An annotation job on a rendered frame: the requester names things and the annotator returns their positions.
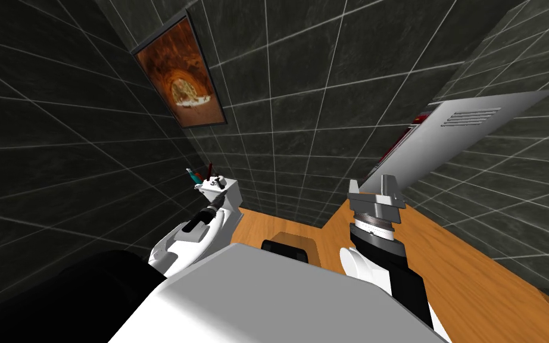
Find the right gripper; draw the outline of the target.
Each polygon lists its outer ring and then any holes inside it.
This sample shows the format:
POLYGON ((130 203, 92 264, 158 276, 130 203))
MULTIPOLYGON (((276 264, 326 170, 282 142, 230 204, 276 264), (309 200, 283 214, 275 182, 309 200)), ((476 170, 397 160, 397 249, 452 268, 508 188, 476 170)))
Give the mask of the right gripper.
POLYGON ((367 215, 387 222, 401 223, 400 210, 405 209, 404 200, 395 176, 383 174, 380 177, 380 195, 361 194, 358 181, 351 179, 348 187, 350 209, 356 214, 367 215))

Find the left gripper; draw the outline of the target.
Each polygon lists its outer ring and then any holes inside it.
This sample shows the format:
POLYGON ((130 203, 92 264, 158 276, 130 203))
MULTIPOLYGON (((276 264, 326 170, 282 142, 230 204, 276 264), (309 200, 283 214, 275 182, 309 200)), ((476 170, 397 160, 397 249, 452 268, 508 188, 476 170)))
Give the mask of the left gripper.
POLYGON ((194 189, 208 200, 209 204, 194 215, 199 222, 212 222, 218 213, 223 215, 223 222, 239 222, 243 214, 239 207, 243 202, 238 181, 220 176, 212 176, 194 189))

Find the grey microwave oven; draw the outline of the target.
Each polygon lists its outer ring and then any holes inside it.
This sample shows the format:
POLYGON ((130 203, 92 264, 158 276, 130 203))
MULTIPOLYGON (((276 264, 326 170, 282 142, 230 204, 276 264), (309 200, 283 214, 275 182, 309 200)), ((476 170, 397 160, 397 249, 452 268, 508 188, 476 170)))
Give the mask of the grey microwave oven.
POLYGON ((387 174, 403 190, 547 96, 549 89, 430 103, 376 167, 352 185, 377 193, 387 174))

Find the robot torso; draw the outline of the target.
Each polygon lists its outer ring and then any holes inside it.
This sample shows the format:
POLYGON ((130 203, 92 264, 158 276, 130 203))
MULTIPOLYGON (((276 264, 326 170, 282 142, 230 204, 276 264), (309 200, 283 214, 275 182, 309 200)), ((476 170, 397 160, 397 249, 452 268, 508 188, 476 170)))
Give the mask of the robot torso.
POLYGON ((377 285, 244 244, 168 277, 109 343, 448 343, 377 285))

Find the orange framed wall picture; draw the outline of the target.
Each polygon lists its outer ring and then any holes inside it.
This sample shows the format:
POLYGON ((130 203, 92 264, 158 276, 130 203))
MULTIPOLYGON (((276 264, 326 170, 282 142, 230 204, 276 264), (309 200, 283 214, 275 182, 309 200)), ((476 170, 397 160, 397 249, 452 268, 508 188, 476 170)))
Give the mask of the orange framed wall picture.
POLYGON ((227 124, 187 10, 144 39, 132 55, 181 128, 227 124))

